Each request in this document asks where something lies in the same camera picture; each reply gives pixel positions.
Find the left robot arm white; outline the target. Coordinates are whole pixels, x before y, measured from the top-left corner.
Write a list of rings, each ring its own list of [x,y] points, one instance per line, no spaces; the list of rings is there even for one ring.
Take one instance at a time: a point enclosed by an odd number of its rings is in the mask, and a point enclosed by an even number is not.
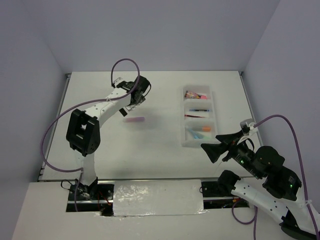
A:
[[[136,88],[130,92],[135,83]],[[101,143],[100,128],[115,113],[126,116],[146,100],[151,83],[143,76],[135,81],[116,79],[114,90],[93,106],[72,111],[66,140],[74,151],[76,163],[82,168],[82,177],[76,180],[77,195],[91,200],[98,193],[98,177],[95,171],[95,151]]]

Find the green capped lead case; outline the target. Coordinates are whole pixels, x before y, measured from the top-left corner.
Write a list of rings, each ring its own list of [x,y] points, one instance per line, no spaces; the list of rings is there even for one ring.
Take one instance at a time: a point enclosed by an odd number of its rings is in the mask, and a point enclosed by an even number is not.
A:
[[[202,139],[202,140],[210,140],[211,139],[211,137],[208,137],[208,136],[194,136],[194,139]]]

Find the blue capped lead case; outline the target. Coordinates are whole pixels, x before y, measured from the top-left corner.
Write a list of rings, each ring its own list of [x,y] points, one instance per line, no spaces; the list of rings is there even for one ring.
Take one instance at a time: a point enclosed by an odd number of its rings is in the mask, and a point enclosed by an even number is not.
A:
[[[199,132],[196,132],[196,131],[194,131],[194,130],[192,130],[190,128],[187,128],[187,131],[192,135],[192,137],[194,139],[202,139],[203,138],[202,134],[200,134]]]

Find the red ink pen refill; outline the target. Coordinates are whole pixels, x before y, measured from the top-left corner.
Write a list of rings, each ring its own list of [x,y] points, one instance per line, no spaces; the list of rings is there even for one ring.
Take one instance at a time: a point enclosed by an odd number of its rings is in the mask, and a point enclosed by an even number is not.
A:
[[[199,116],[199,115],[191,115],[191,114],[185,114],[185,118],[193,118],[193,119],[207,119],[206,116]]]

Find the pink capped glue bottle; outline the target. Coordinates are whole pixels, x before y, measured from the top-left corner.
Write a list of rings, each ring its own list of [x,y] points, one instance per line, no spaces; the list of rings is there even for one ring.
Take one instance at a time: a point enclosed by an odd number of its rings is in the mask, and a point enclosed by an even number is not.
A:
[[[204,94],[199,94],[193,91],[186,91],[184,94],[185,99],[196,99],[196,100],[206,100],[207,96]]]

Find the orange capped lead case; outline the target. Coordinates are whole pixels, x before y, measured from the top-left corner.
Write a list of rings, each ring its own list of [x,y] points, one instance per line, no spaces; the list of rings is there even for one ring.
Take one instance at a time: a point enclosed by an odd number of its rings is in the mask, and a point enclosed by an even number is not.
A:
[[[192,127],[193,131],[199,131],[199,132],[210,132],[211,127],[210,126],[194,126]]]

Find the purple capped lead case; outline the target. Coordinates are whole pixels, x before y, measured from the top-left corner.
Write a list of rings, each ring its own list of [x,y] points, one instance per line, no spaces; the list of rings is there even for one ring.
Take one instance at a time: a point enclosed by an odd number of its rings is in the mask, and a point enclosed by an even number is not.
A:
[[[143,116],[128,117],[128,118],[123,119],[124,123],[140,123],[140,122],[144,122],[144,121],[145,121],[145,117],[143,117]]]

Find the clear plastic compartment tray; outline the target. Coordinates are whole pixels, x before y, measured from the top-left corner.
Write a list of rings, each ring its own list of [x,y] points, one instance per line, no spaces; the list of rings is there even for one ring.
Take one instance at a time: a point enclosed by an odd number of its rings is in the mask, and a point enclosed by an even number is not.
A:
[[[207,99],[186,99],[184,94],[186,91],[195,92],[198,94],[206,95]],[[179,94],[181,104],[181,146],[186,148],[199,148],[203,143],[218,144],[216,139],[218,134],[217,118],[214,105],[213,91],[209,85],[196,85],[187,84],[181,87]],[[189,109],[207,109],[210,112],[191,112]],[[208,118],[189,118],[184,115],[197,115]],[[210,132],[195,131],[203,136],[210,137],[211,139],[194,139],[187,129],[192,127],[211,127]]]

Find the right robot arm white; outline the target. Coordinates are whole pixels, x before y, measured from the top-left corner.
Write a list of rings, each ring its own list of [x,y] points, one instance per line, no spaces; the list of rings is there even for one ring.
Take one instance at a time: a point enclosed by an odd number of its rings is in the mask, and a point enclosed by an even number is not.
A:
[[[257,180],[263,180],[265,193],[249,185],[231,170],[217,179],[217,190],[223,196],[235,195],[267,213],[281,230],[296,240],[320,238],[320,214],[304,196],[305,187],[299,176],[284,166],[285,159],[271,146],[257,150],[249,147],[248,133],[242,130],[217,135],[218,144],[202,143],[212,163],[225,155],[223,162],[234,160]]]

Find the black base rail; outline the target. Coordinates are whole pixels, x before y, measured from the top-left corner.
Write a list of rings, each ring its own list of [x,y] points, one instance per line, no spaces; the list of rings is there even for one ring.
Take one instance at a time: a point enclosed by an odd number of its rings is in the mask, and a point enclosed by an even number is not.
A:
[[[89,193],[71,184],[65,210],[104,217],[188,216],[230,209],[239,200],[220,192],[215,180],[101,181]]]

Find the silver foil covered plate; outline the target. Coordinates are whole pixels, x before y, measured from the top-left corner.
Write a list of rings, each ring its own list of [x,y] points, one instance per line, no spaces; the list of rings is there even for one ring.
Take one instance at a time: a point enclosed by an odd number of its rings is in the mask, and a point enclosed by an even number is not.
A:
[[[200,187],[198,179],[117,181],[113,214],[117,217],[203,214],[206,211]]]

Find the teal pen refill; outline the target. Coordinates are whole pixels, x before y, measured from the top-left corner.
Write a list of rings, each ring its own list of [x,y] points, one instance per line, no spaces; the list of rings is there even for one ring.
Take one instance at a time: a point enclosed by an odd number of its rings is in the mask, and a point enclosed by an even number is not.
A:
[[[210,112],[210,109],[189,109],[189,112]]]

